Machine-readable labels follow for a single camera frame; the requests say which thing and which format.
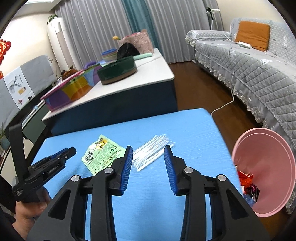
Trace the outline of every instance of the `sofa armrest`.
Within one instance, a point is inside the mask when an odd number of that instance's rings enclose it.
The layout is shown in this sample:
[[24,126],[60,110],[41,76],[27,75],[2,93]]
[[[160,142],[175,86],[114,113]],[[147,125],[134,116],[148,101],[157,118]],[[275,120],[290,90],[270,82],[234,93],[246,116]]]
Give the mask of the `sofa armrest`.
[[230,39],[230,32],[218,30],[191,30],[186,35],[187,44],[195,47],[195,43],[200,40],[226,40]]

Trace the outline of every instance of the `black round object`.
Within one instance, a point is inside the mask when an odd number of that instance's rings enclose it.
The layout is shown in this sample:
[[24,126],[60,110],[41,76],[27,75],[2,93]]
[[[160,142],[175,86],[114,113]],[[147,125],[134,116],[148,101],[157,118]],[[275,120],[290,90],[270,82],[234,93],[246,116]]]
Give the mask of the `black round object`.
[[139,55],[139,51],[130,43],[125,43],[121,45],[117,51],[117,59],[121,59],[127,56],[136,56]]

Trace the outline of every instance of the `white tabletop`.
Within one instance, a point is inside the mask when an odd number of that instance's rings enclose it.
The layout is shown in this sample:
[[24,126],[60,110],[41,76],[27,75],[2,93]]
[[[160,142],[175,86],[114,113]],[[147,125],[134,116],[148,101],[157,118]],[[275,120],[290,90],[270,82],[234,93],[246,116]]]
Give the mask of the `white tabletop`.
[[49,111],[43,117],[42,121],[76,106],[108,95],[145,85],[170,81],[175,78],[173,72],[157,48],[154,49],[152,57],[136,60],[135,63],[138,69],[135,74],[109,85],[102,85],[101,82],[97,83],[85,96],[81,97],[79,100],[76,100],[56,111]]

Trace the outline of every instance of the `gray curtain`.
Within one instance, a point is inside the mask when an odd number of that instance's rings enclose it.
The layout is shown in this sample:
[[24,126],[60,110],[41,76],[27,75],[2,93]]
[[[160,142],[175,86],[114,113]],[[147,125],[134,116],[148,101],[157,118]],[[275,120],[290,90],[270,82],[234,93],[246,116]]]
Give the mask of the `gray curtain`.
[[185,37],[193,29],[210,29],[202,0],[146,0],[168,63],[195,59]]
[[[206,8],[210,7],[210,8],[214,8],[214,9],[219,9],[218,3],[216,0],[203,0],[203,3]],[[224,31],[220,12],[215,12],[215,14],[213,16],[214,16],[213,30]],[[211,24],[212,19],[210,18],[209,15],[208,15],[208,18],[209,18],[209,22]]]
[[64,19],[82,66],[102,60],[102,52],[118,48],[114,35],[132,33],[121,0],[64,0],[55,11]]

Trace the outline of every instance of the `white table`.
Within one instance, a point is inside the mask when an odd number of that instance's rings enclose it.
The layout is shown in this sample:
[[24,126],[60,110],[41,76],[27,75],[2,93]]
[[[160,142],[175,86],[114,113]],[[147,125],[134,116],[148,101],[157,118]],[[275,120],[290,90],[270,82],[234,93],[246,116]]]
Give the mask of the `white table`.
[[42,121],[59,135],[177,111],[174,74],[159,50],[135,62],[135,74],[109,85],[99,82],[79,100],[48,112]]

